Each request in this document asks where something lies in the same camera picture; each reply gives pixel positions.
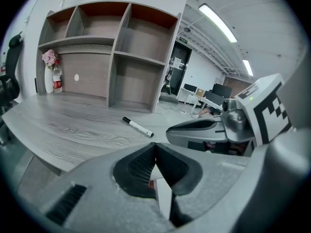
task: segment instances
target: ceiling light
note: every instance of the ceiling light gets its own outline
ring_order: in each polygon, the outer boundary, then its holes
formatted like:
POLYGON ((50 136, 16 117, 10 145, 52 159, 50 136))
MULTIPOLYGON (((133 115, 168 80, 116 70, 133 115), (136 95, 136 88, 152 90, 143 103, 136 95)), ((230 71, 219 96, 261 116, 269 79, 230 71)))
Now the ceiling light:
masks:
POLYGON ((220 28, 220 30, 227 36, 230 42, 237 42, 236 38, 227 25, 206 4, 202 4, 199 7, 199 10, 203 12, 209 19, 211 19, 218 26, 218 28, 220 28))
POLYGON ((253 76, 253 72, 252 72, 251 66, 249 65, 248 60, 243 60, 243 63, 245 65, 246 69, 247 69, 248 74, 253 76))

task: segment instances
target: exit sign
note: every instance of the exit sign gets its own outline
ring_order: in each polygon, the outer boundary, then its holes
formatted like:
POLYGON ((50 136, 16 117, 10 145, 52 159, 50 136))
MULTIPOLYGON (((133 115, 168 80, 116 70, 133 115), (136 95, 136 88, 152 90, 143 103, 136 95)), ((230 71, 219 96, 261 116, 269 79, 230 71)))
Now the exit sign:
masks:
POLYGON ((187 40, 185 40, 184 38, 181 38, 181 37, 179 37, 179 40, 182 41, 183 43, 186 43, 186 44, 188 42, 187 40))

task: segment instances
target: desk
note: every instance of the desk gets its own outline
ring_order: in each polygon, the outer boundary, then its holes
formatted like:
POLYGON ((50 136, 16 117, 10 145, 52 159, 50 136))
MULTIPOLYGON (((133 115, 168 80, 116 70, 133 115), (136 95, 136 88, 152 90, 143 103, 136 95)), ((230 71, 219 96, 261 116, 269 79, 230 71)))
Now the desk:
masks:
POLYGON ((81 162, 119 149, 150 142, 168 142, 169 124, 161 113, 106 108, 94 96, 62 92, 35 95, 2 116, 12 133, 43 161, 65 172, 81 162), (128 117, 155 133, 137 131, 128 117))
POLYGON ((197 104, 198 104, 198 102, 199 102, 199 99, 204 103, 203 106, 202 106, 202 108, 204 108, 205 105, 207 104, 207 105, 209 105, 209 106, 211 106, 211 107, 213 107, 213 108, 215 108, 215 109, 218 109, 218 110, 220 110, 220 111, 223 110, 223 107, 222 107, 222 106, 217 105, 217 104, 215 104, 214 102, 212 102, 212 101, 210 101, 210 100, 208 100, 208 99, 206 99, 206 98, 199 97, 199 96, 197 96, 197 95, 196 95, 196 97, 198 98, 198 100, 197 100, 197 101, 195 102, 195 104, 193 105, 193 107, 192 107, 192 109, 191 109, 191 111, 190 111, 190 114, 193 114, 193 111, 194 111, 195 107, 197 106, 197 104))
POLYGON ((184 101, 184 104, 186 104, 186 101, 187 101, 187 98, 188 98, 189 94, 195 96, 195 92, 186 90, 185 88, 180 88, 180 92, 179 92, 179 94, 178 94, 177 100, 179 99, 179 96, 180 96, 180 94, 181 94, 182 92, 186 92, 186 93, 187 93, 186 99, 185 99, 185 101, 184 101))

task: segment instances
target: black chair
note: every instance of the black chair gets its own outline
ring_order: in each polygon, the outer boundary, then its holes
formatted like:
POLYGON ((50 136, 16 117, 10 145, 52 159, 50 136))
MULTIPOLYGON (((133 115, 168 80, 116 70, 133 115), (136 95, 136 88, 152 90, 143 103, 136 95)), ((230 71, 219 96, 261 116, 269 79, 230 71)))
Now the black chair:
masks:
MULTIPOLYGON (((17 61, 23 47, 20 34, 21 32, 15 35, 9 42, 9 50, 5 61, 5 75, 0 76, 0 114, 2 114, 2 108, 4 108, 5 112, 12 108, 11 101, 16 99, 20 92, 18 81, 15 77, 17 61)), ((2 120, 0 122, 0 128, 3 125, 4 122, 2 120)), ((9 129, 6 128, 6 131, 7 139, 10 141, 9 129)))

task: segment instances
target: door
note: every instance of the door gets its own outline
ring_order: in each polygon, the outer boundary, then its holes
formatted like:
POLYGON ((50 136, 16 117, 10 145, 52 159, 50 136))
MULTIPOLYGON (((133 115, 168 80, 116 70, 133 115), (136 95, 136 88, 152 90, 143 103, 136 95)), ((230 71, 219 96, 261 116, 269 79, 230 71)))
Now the door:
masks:
POLYGON ((170 66, 173 68, 173 74, 170 81, 171 93, 178 94, 180 85, 183 81, 186 66, 190 59, 191 49, 187 48, 181 43, 175 41, 175 45, 172 51, 170 66))

